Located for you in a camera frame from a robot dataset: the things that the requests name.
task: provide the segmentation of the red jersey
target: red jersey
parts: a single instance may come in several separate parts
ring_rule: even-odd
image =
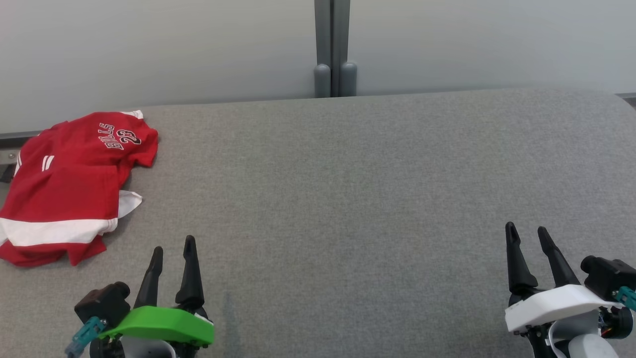
[[[152,166],[157,131],[141,111],[63,122],[21,149],[0,210],[0,258],[17,266],[71,264],[105,251],[101,235],[141,203],[120,191],[135,164]]]

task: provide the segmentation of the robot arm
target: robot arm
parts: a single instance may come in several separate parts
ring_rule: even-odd
[[[581,264],[589,274],[583,286],[548,231],[540,227],[538,234],[555,279],[554,289],[537,288],[515,225],[506,224],[508,330],[529,339],[535,358],[617,357],[605,339],[625,338],[632,331],[628,307],[636,308],[636,270],[620,260],[589,256]]]
[[[67,347],[67,356],[79,357],[90,343],[91,358],[193,358],[200,348],[212,344],[214,324],[203,309],[197,244],[190,235],[183,257],[186,264],[175,308],[156,306],[161,247],[153,252],[132,310],[125,301],[130,289],[123,282],[89,292],[75,306],[85,325]]]

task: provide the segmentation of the teal connector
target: teal connector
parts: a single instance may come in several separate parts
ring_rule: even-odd
[[[631,288],[622,286],[614,296],[616,300],[624,304],[625,307],[636,311],[636,292]]]
[[[96,339],[106,328],[106,321],[91,317],[86,324],[73,336],[71,344],[66,346],[64,353],[68,358],[79,358],[84,348]]]

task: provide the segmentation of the white trim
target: white trim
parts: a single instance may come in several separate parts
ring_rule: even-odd
[[[44,158],[42,158],[42,171],[44,171],[44,167],[46,166],[47,159],[48,159],[48,155],[45,155]]]
[[[22,159],[20,158],[20,152],[18,152],[18,159],[15,161],[15,171],[13,172],[13,176],[18,173],[20,166],[22,165]]]
[[[135,117],[137,119],[144,119],[144,114],[141,113],[140,110],[136,110],[136,111],[132,111],[132,112],[120,112],[120,113],[123,113],[125,115],[131,115],[131,116],[133,116],[133,117]]]
[[[54,155],[50,155],[50,156],[48,157],[48,160],[46,161],[46,166],[45,166],[44,170],[48,170],[48,167],[50,167],[50,166],[51,166],[51,162],[53,161],[53,158],[55,158],[55,156],[54,156]]]
[[[119,191],[118,216],[123,217],[141,204],[142,197],[127,190]],[[7,239],[13,246],[48,243],[89,243],[96,235],[117,228],[118,218],[26,222],[0,218],[0,245]]]
[[[89,243],[96,235],[117,228],[117,218],[109,220],[83,219],[54,222],[25,222],[0,218],[0,225],[13,246],[33,246],[47,243]]]
[[[117,217],[124,217],[141,204],[142,197],[136,192],[120,190],[119,210]]]

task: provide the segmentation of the gray fabric surface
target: gray fabric surface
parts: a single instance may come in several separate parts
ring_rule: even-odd
[[[61,356],[74,304],[137,292],[163,246],[174,302],[197,238],[216,342],[199,357],[532,356],[506,330],[504,225],[552,287],[536,229],[575,268],[636,253],[636,113],[610,94],[484,90],[143,108],[144,202],[70,267],[0,263],[3,357]],[[134,301],[134,294],[129,298]],[[619,355],[636,336],[612,343]]]

